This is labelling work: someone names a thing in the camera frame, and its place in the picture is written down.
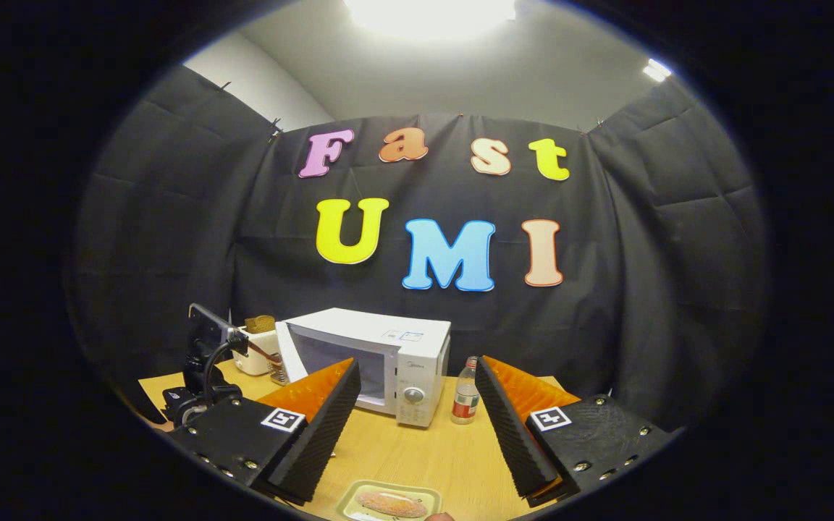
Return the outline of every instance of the white microwave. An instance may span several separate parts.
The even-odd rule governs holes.
[[[429,426],[450,359],[450,323],[332,308],[275,323],[288,382],[350,357],[362,388],[356,406]]]

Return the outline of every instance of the black cable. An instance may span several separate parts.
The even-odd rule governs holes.
[[[211,353],[211,356],[208,357],[208,362],[205,362],[205,403],[208,407],[212,406],[211,403],[211,369],[214,367],[214,363],[218,360],[219,356],[222,355],[223,352],[226,350],[231,349],[234,347],[235,344],[238,344],[240,339],[230,339],[225,343],[218,346],[218,349],[215,349],[214,352]]]

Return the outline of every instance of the white wall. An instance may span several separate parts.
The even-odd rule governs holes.
[[[227,92],[270,122],[282,118],[278,126],[284,131],[334,121],[295,78],[240,33],[224,36],[183,65],[216,85],[231,82]]]

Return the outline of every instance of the microwave window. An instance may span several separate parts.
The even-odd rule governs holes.
[[[315,370],[324,369],[328,365],[340,362],[350,357],[360,363],[361,392],[360,398],[367,398],[370,403],[384,405],[384,355],[366,350],[352,349],[324,340],[312,339],[310,336],[299,334],[289,326],[292,343],[298,352],[298,358],[304,364],[308,374]]]

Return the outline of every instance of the wooden table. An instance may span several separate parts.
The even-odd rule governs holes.
[[[268,375],[249,376],[234,360],[218,364],[224,378],[240,386],[245,398],[258,399],[279,386]],[[542,379],[559,386],[552,376]],[[301,510],[319,517],[345,521],[335,511],[337,502],[353,481],[374,479],[385,483],[433,488],[443,498],[443,511],[457,521],[500,521],[553,504],[527,507],[517,497],[507,464],[500,454],[484,402],[469,425],[450,421],[456,378],[447,376],[436,415],[429,428],[397,425],[393,416],[353,409],[347,425],[318,482],[313,501]],[[140,380],[156,405],[164,407],[163,389],[185,385],[182,374]]]

